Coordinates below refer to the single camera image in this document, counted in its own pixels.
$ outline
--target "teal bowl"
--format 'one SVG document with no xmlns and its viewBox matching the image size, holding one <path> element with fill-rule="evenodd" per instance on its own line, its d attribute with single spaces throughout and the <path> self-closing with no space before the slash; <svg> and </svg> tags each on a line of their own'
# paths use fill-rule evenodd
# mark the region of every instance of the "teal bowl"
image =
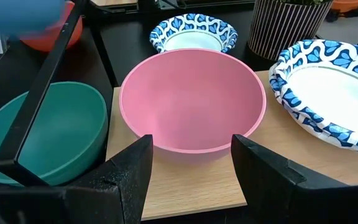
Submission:
<svg viewBox="0 0 358 224">
<path fill-rule="evenodd" d="M 0 109 L 0 145 L 27 93 Z M 82 174 L 97 158 L 108 131 L 106 104 L 89 85 L 50 85 L 19 157 L 19 163 L 50 185 Z M 0 183 L 20 185 L 0 172 Z"/>
</svg>

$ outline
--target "orange bowl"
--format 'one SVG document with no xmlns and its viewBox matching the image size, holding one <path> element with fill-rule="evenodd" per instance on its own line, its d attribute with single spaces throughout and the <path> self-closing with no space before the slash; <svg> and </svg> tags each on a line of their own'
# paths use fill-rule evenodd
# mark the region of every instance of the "orange bowl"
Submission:
<svg viewBox="0 0 358 224">
<path fill-rule="evenodd" d="M 66 22 L 68 15 L 70 15 L 71 10 L 74 8 L 74 5 L 75 4 L 73 2 L 67 1 L 65 3 L 65 10 L 63 12 L 63 15 L 55 25 L 46 28 L 43 32 L 39 34 L 23 36 L 21 37 L 21 41 L 23 41 L 23 43 L 35 50 L 43 52 L 51 51 L 53 49 L 53 46 L 55 45 L 55 41 L 60 34 L 60 30 Z M 82 29 L 82 18 L 80 17 L 78 19 L 77 25 L 75 26 L 73 35 L 71 36 L 71 39 L 67 44 L 66 49 L 74 45 L 80 39 Z"/>
<path fill-rule="evenodd" d="M 358 0 L 334 0 L 331 9 L 339 10 L 339 12 L 348 12 L 358 8 Z"/>
</svg>

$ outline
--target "wooden surface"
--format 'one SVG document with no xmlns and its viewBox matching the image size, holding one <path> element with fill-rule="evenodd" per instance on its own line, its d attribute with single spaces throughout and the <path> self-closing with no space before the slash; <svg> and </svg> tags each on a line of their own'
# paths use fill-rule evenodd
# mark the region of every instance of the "wooden surface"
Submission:
<svg viewBox="0 0 358 224">
<path fill-rule="evenodd" d="M 358 184 L 358 152 L 334 147 L 308 134 L 275 100 L 267 72 L 257 74 L 267 93 L 267 110 L 249 138 L 322 174 L 347 184 Z M 119 88 L 116 88 L 107 159 L 135 141 L 121 117 L 118 96 Z M 143 220 L 245 204 L 230 156 L 195 167 L 173 165 L 155 157 Z"/>
<path fill-rule="evenodd" d="M 121 4 L 136 4 L 137 0 L 92 0 L 98 6 L 114 6 Z"/>
</svg>

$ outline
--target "paper plate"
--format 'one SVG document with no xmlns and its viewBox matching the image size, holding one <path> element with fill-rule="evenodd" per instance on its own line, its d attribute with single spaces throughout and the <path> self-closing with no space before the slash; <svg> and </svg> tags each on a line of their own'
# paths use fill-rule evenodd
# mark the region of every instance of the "paper plate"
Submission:
<svg viewBox="0 0 358 224">
<path fill-rule="evenodd" d="M 186 48 L 226 53 L 237 41 L 237 31 L 220 19 L 202 14 L 184 14 L 164 20 L 150 33 L 150 42 L 159 53 Z"/>
<path fill-rule="evenodd" d="M 358 151 L 358 45 L 305 40 L 271 69 L 277 101 L 320 139 Z"/>
</svg>

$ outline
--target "bowl rim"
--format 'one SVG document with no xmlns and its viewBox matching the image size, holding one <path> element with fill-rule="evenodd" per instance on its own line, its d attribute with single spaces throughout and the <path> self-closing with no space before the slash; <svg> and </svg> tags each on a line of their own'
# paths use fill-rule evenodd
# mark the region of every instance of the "bowl rim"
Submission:
<svg viewBox="0 0 358 224">
<path fill-rule="evenodd" d="M 225 23 L 227 24 L 227 28 L 229 28 L 230 30 L 233 30 L 233 32 L 230 32 L 231 35 L 229 37 L 232 37 L 232 39 L 227 39 L 227 44 L 226 45 L 223 45 L 223 42 L 221 39 L 218 39 L 218 41 L 222 44 L 222 49 L 220 50 L 220 52 L 222 53 L 227 53 L 228 51 L 230 51 L 231 49 L 233 49 L 235 46 L 236 46 L 236 42 L 237 42 L 237 39 L 238 39 L 238 32 L 236 31 L 236 29 L 230 25 L 230 23 L 228 22 L 225 22 L 224 20 L 222 19 L 219 19 L 219 18 L 216 18 L 216 17 L 213 17 L 213 16 L 207 16 L 205 14 L 201 14 L 201 13 L 186 13 L 186 14 L 182 14 L 182 15 L 177 15 L 177 16 L 173 16 L 171 18 L 168 18 L 168 19 L 165 19 L 161 22 L 159 22 L 159 24 L 157 26 L 154 27 L 154 29 L 152 31 L 150 31 L 150 34 L 149 34 L 149 41 L 150 43 L 153 45 L 154 49 L 157 50 L 158 53 L 164 53 L 166 51 L 171 51 L 171 50 L 167 50 L 165 48 L 165 43 L 164 42 L 161 42 L 159 40 L 159 38 L 164 35 L 164 28 L 163 31 L 162 31 L 162 34 L 159 35 L 155 30 L 156 29 L 159 29 L 159 27 L 162 27 L 161 26 L 161 23 L 163 22 L 166 22 L 167 24 L 169 23 L 169 20 L 172 20 L 172 19 L 176 19 L 176 18 L 179 18 L 179 19 L 186 19 L 186 20 L 190 20 L 190 19 L 187 19 L 187 15 L 194 15 L 197 16 L 205 16 L 205 19 L 206 21 L 208 21 L 209 18 L 213 18 L 213 19 L 216 19 L 218 22 L 219 22 L 219 25 L 221 25 L 221 23 Z M 201 32 L 201 33 L 205 33 L 205 34 L 210 34 L 211 35 L 211 32 L 207 29 L 207 30 L 199 30 L 199 29 L 195 29 L 195 27 L 193 29 L 189 29 L 189 30 L 193 30 L 194 32 Z M 176 32 L 176 34 L 178 33 L 182 33 L 184 31 L 188 31 L 188 30 L 178 30 L 178 32 Z"/>
<path fill-rule="evenodd" d="M 88 144 L 86 147 L 84 147 L 84 149 L 83 149 L 82 151 L 80 151 L 75 157 L 73 157 L 72 159 L 70 159 L 69 161 L 67 161 L 66 163 L 64 163 L 63 165 L 61 165 L 60 167 L 57 167 L 57 168 L 54 169 L 54 170 L 51 170 L 51 171 L 49 171 L 49 172 L 47 172 L 47 173 L 44 173 L 44 174 L 40 175 L 39 177 L 40 177 L 41 179 L 45 179 L 45 178 L 49 177 L 50 175 L 52 175 L 52 174 L 54 174 L 54 173 L 60 172 L 62 169 L 66 169 L 68 166 L 70 166 L 70 164 L 72 164 L 72 163 L 75 162 L 77 159 L 79 159 L 87 150 L 90 149 L 90 147 L 93 145 L 95 139 L 98 137 L 98 135 L 100 134 L 100 132 L 103 130 L 103 126 L 104 126 L 105 123 L 106 123 L 106 119 L 107 119 L 107 106 L 106 106 L 106 102 L 105 102 L 105 100 L 104 100 L 102 94 L 100 94 L 100 92 L 99 92 L 96 88 L 94 88 L 94 87 L 92 87 L 92 86 L 90 86 L 90 85 L 88 85 L 88 84 L 82 83 L 82 82 L 73 82 L 73 81 L 55 82 L 55 83 L 51 83 L 50 86 L 52 86 L 52 85 L 53 85 L 53 86 L 55 86 L 55 85 L 67 85 L 67 84 L 84 86 L 84 87 L 86 87 L 86 88 L 89 88 L 90 90 L 93 90 L 93 91 L 99 96 L 99 99 L 100 99 L 101 102 L 102 102 L 103 111 L 104 111 L 104 113 L 103 113 L 103 122 L 101 122 L 101 126 L 100 126 L 98 132 L 96 133 L 95 137 L 93 138 L 93 141 L 89 142 L 89 144 Z M 26 92 L 20 94 L 19 96 L 13 98 L 11 101 L 9 101 L 8 103 L 6 103 L 4 106 L 2 106 L 2 107 L 0 108 L 0 112 L 1 112 L 4 108 L 8 107 L 11 103 L 13 103 L 14 101 L 18 100 L 19 98 L 21 98 L 21 97 L 27 95 L 28 93 L 29 93 L 29 92 L 26 91 Z M 0 183 L 1 183 L 1 184 L 18 184 L 17 181 L 11 179 L 10 177 L 7 177 L 7 179 L 2 179 L 2 178 L 0 178 Z"/>
<path fill-rule="evenodd" d="M 122 118 L 124 119 L 125 123 L 128 125 L 129 129 L 135 133 L 135 135 L 137 137 L 141 137 L 145 134 L 141 134 L 140 131 L 138 131 L 128 120 L 126 114 L 125 114 L 125 111 L 124 111 L 124 108 L 123 108 L 123 105 L 122 105 L 122 98 L 123 98 L 123 92 L 125 90 L 125 87 L 126 87 L 126 83 L 128 82 L 128 80 L 130 79 L 130 77 L 132 76 L 132 74 L 135 73 L 135 71 L 143 66 L 143 64 L 147 63 L 148 61 L 150 60 L 153 60 L 154 58 L 156 57 L 163 57 L 163 55 L 167 55 L 167 54 L 175 54 L 176 52 L 181 52 L 181 51 L 203 51 L 203 52 L 209 52 L 209 53 L 212 53 L 212 54 L 219 54 L 221 56 L 224 56 L 224 57 L 228 57 L 232 60 L 234 60 L 235 62 L 241 64 L 243 67 L 245 67 L 248 71 L 250 71 L 250 73 L 252 74 L 252 76 L 256 79 L 257 83 L 258 83 L 258 86 L 259 86 L 259 89 L 260 89 L 260 92 L 262 94 L 262 108 L 260 110 L 260 113 L 259 113 L 259 117 L 257 118 L 257 120 L 255 121 L 254 125 L 244 134 L 242 134 L 244 137 L 247 137 L 249 136 L 250 134 L 252 134 L 256 129 L 257 127 L 260 125 L 260 123 L 262 122 L 262 119 L 264 117 L 264 114 L 266 112 L 266 92 L 265 92 L 265 88 L 262 84 L 262 82 L 260 81 L 259 77 L 255 74 L 255 72 L 250 68 L 248 67 L 248 65 L 246 65 L 244 62 L 241 62 L 240 60 L 236 59 L 235 57 L 233 56 L 230 56 L 228 54 L 225 54 L 225 53 L 222 53 L 222 52 L 218 52 L 218 51 L 215 51 L 215 50 L 209 50 L 209 49 L 176 49 L 176 50 L 169 50 L 169 51 L 166 51 L 166 52 L 163 52 L 163 53 L 160 53 L 160 54 L 156 54 L 156 55 L 153 55 L 147 59 L 145 59 L 144 61 L 142 61 L 141 63 L 139 63 L 136 67 L 134 67 L 130 72 L 129 74 L 127 75 L 127 77 L 125 77 L 125 80 L 123 81 L 122 85 L 121 85 L 121 90 L 120 90 L 120 95 L 119 95 L 119 109 L 120 109 L 120 112 L 121 112 L 121 116 Z M 182 154 L 207 154 L 207 153 L 211 153 L 211 152 L 217 152 L 217 151 L 222 151 L 222 150 L 225 150 L 227 148 L 229 148 L 231 145 L 231 142 L 229 143 L 226 143 L 224 145 L 221 145 L 221 146 L 217 146 L 217 147 L 212 147 L 212 148 L 209 148 L 209 149 L 178 149 L 178 148 L 175 148 L 175 147 L 170 147 L 170 146 L 164 146 L 164 145 L 161 145 L 161 144 L 156 144 L 154 142 L 154 146 L 155 147 L 158 147 L 160 149 L 163 149 L 163 150 L 167 150 L 167 151 L 171 151 L 171 152 L 178 152 L 178 153 L 182 153 Z"/>
</svg>

